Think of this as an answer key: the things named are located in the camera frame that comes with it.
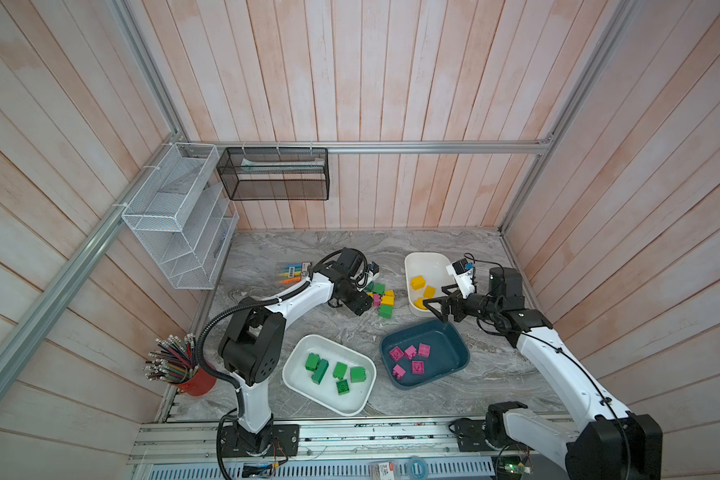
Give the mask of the pink lego small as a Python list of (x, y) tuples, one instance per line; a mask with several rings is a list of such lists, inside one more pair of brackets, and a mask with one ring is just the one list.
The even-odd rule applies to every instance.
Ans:
[(427, 359), (430, 356), (430, 347), (428, 345), (420, 344), (417, 349), (419, 352), (418, 358)]

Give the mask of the long green lego brick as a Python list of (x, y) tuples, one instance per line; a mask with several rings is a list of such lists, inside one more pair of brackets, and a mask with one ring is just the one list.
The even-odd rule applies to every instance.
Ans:
[(320, 385), (325, 377), (325, 374), (329, 367), (329, 361), (326, 359), (320, 359), (316, 365), (315, 370), (311, 376), (311, 380), (314, 384)]

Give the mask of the green square lego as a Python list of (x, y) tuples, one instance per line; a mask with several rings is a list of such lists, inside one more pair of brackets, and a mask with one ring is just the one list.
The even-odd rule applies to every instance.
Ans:
[(339, 395), (345, 395), (350, 392), (349, 382), (346, 379), (342, 379), (336, 382), (336, 389)]

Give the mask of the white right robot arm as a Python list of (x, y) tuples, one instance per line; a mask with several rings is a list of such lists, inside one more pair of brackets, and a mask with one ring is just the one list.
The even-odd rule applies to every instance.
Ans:
[(648, 414), (633, 413), (613, 397), (567, 348), (552, 323), (525, 304), (520, 273), (495, 264), (489, 287), (478, 292), (474, 261), (446, 267), (453, 282), (423, 302), (442, 322), (476, 320), (485, 333), (508, 341), (552, 387), (573, 424), (565, 427), (522, 402), (490, 405), (484, 433), (488, 445), (505, 452), (526, 446), (562, 468), (571, 479), (658, 479), (663, 432)]

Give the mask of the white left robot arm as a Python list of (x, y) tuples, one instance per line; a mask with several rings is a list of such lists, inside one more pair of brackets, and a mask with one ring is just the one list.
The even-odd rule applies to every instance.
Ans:
[[(301, 280), (264, 299), (246, 297), (208, 321), (196, 340), (193, 358), (211, 377), (234, 387), (237, 408), (231, 415), (233, 439), (243, 452), (260, 455), (273, 447), (269, 377), (280, 359), (286, 329), (311, 309), (333, 302), (357, 316), (372, 299), (365, 291), (379, 266), (356, 248), (336, 250), (306, 269)], [(221, 371), (206, 360), (204, 345), (217, 324), (227, 320), (217, 352)]]

